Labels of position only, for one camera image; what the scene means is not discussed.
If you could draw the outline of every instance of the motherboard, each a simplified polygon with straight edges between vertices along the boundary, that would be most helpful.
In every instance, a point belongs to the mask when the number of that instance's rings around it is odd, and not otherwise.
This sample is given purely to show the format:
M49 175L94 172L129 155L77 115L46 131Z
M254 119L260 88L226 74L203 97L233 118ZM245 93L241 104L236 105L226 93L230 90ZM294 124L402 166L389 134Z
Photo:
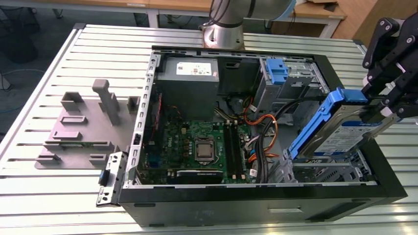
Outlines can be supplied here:
M249 127L233 122L166 122L162 151L147 155L150 183L249 183L248 138Z

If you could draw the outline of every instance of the floor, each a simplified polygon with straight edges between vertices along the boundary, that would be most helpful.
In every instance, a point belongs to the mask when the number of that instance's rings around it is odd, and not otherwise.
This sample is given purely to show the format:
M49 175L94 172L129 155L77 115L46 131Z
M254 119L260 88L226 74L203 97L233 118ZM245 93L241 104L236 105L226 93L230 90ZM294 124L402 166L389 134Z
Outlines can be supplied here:
M19 115L21 107L29 100L42 79L43 73L34 70L47 70L74 24L137 26L138 22L141 26L149 27L146 14L134 16L131 13L65 10L63 18L57 19L51 9L38 8L35 16L41 25L41 31L31 35L31 39L39 51L38 59L26 64L15 64L0 53L0 73L25 70L4 75L12 84L12 90L8 92L0 90L0 141ZM199 25L207 22L209 19L206 17L191 18L190 16L183 16L173 20L174 22L169 23L167 17L161 15L161 27L198 29ZM245 32L250 33L266 33L264 21L260 20L246 20L244 29Z

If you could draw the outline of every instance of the metal bracket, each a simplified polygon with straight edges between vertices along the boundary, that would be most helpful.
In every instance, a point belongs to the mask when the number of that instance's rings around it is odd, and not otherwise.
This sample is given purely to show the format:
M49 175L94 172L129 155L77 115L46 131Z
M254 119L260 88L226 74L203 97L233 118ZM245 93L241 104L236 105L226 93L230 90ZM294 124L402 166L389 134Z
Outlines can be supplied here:
M280 161L276 162L269 170L269 183L298 183L294 176L294 163L285 150Z
M106 170L101 174L101 191L97 207L119 207L119 194L123 185L125 169L129 155L118 152L110 155Z

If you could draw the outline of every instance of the wire bundle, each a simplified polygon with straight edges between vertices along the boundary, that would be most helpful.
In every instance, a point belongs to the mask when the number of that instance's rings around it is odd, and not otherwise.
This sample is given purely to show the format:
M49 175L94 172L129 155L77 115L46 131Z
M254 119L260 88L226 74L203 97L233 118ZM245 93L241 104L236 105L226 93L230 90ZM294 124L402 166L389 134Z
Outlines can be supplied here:
M294 101L289 102L282 106L282 108L276 112L274 114L274 121L270 120L268 125L264 128L264 131L260 135L260 138L256 143L256 155L257 155L257 160L258 160L258 174L257 174L257 183L268 183L269 181L269 165L268 165L268 158L266 158L266 152L264 149L264 141L265 141L265 134L268 133L268 130L272 126L272 124L276 122L276 120L280 120L281 116L294 107L297 106L301 102L304 101L324 101L325 96L308 96L301 99L296 99Z

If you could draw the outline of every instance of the cpu socket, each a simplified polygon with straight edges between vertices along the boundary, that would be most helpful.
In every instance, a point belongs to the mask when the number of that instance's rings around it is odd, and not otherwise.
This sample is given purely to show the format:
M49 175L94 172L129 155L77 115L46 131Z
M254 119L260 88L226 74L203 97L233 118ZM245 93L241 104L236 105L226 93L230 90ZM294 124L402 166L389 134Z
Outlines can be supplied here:
M215 144L213 138L195 138L195 161L207 165L215 160Z

